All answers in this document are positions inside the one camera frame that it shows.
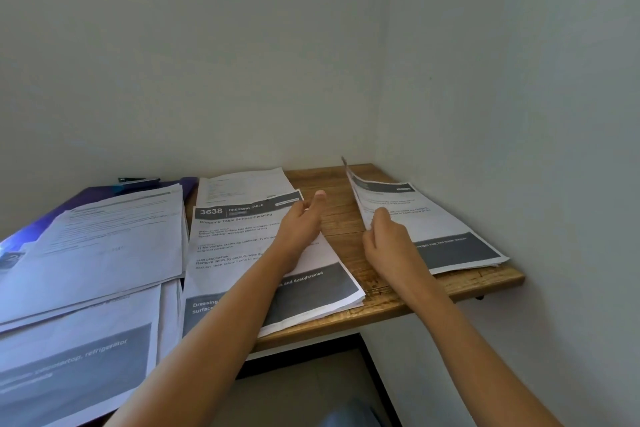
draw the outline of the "printed form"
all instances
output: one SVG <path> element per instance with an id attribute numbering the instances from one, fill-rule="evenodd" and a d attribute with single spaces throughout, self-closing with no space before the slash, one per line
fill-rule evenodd
<path id="1" fill-rule="evenodd" d="M 406 227 L 432 274 L 497 266 L 509 260 L 411 183 L 360 179 L 344 159 L 342 162 L 365 228 L 371 229 L 376 209 L 387 208 L 391 219 Z"/>
<path id="2" fill-rule="evenodd" d="M 0 337 L 3 425 L 80 425 L 120 407 L 156 366 L 160 286 Z"/>
<path id="3" fill-rule="evenodd" d="M 291 205 L 301 200 L 296 190 L 252 203 L 194 210 L 184 281 L 183 336 L 262 255 Z M 364 295 L 320 234 L 278 286 L 259 336 L 348 309 Z"/>
<path id="4" fill-rule="evenodd" d="M 252 203 L 260 199 L 293 192 L 282 167 L 268 171 L 245 171 L 214 178 L 200 178 L 196 206 Z"/>
<path id="5" fill-rule="evenodd" d="M 0 282 L 0 332 L 180 276 L 183 213 L 174 185 L 61 214 Z"/>

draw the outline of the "gray header bar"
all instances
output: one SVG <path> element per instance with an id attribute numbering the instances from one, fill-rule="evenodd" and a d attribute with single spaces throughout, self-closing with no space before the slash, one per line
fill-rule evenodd
<path id="1" fill-rule="evenodd" d="M 429 269 L 500 257 L 489 245 L 470 232 L 417 241 L 414 245 Z"/>
<path id="2" fill-rule="evenodd" d="M 363 181 L 351 173 L 351 179 L 356 186 L 374 192 L 415 192 L 415 189 L 409 183 L 386 183 L 386 182 L 370 182 Z"/>
<path id="3" fill-rule="evenodd" d="M 225 218 L 240 218 L 242 216 L 255 216 L 279 209 L 290 208 L 296 201 L 303 201 L 300 190 L 289 194 L 270 197 L 262 201 L 249 204 L 231 204 L 227 206 L 212 206 L 211 208 L 196 208 L 193 215 L 197 220 L 224 220 Z"/>
<path id="4" fill-rule="evenodd" d="M 338 262 L 289 275 L 280 282 L 263 326 L 279 323 L 308 310 L 333 304 L 346 299 L 357 290 L 358 287 Z M 224 292 L 188 298 L 184 308 L 182 336 L 191 331 L 199 320 L 215 307 L 223 295 L 225 295 Z"/>
<path id="5" fill-rule="evenodd" d="M 0 372 L 2 425 L 40 427 L 136 388 L 150 334 L 140 326 Z"/>

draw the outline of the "wooden table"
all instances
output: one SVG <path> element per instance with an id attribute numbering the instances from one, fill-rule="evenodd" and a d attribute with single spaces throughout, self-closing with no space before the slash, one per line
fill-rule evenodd
<path id="1" fill-rule="evenodd" d="M 395 182 L 373 164 L 352 165 L 351 169 L 366 180 Z M 311 198 L 318 189 L 326 191 L 328 206 L 323 213 L 322 232 L 367 295 L 362 307 L 337 312 L 331 316 L 262 337 L 256 343 L 254 351 L 267 350 L 409 314 L 411 310 L 387 282 L 378 276 L 364 257 L 362 247 L 364 223 L 344 168 L 342 166 L 321 167 L 285 171 L 285 174 L 293 187 L 302 191 L 305 199 Z M 194 190 L 187 201 L 189 226 L 196 195 L 197 192 Z M 521 286 L 525 279 L 521 272 L 508 264 L 446 272 L 436 277 L 454 301 Z"/>

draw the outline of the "purple clipboard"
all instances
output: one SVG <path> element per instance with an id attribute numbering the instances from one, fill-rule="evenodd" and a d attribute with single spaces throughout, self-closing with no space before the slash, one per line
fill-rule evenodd
<path id="1" fill-rule="evenodd" d="M 187 197 L 189 196 L 189 194 L 191 194 L 191 191 L 193 190 L 193 187 L 197 182 L 198 178 L 196 177 L 183 177 L 179 181 L 161 182 L 156 187 L 167 187 L 173 184 L 180 183 L 182 184 L 182 199 L 186 201 Z M 129 194 L 131 192 L 147 189 L 149 188 L 133 189 L 129 192 L 121 192 L 117 195 L 120 196 L 121 194 Z M 83 204 L 95 203 L 96 201 L 102 201 L 103 199 L 114 196 L 116 196 L 114 186 L 88 187 L 80 191 L 78 194 L 76 194 L 76 196 L 60 204 L 60 206 L 58 206 L 54 210 L 49 211 L 39 220 L 34 221 L 30 225 L 27 225 L 23 229 L 15 232 L 10 237 L 5 238 L 2 242 L 0 242 L 0 255 L 4 252 L 18 252 L 20 250 L 20 247 L 24 243 L 36 241 L 40 237 L 40 235 L 42 235 L 42 232 L 44 232 L 44 230 L 46 230 L 51 222 L 56 218 L 56 216 L 64 213 L 65 211 L 77 208 L 78 206 L 82 206 Z"/>

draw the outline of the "hand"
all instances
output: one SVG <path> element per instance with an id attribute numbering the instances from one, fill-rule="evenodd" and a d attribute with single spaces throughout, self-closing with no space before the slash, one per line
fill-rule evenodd
<path id="1" fill-rule="evenodd" d="M 406 228 L 392 221 L 386 208 L 376 209 L 362 243 L 369 263 L 412 309 L 417 291 L 425 286 L 432 291 L 440 289 Z"/>
<path id="2" fill-rule="evenodd" d="M 310 201 L 293 203 L 289 212 L 282 218 L 278 233 L 269 248 L 286 256 L 285 273 L 295 268 L 302 252 L 320 233 L 320 215 L 325 206 L 326 193 L 318 190 Z"/>

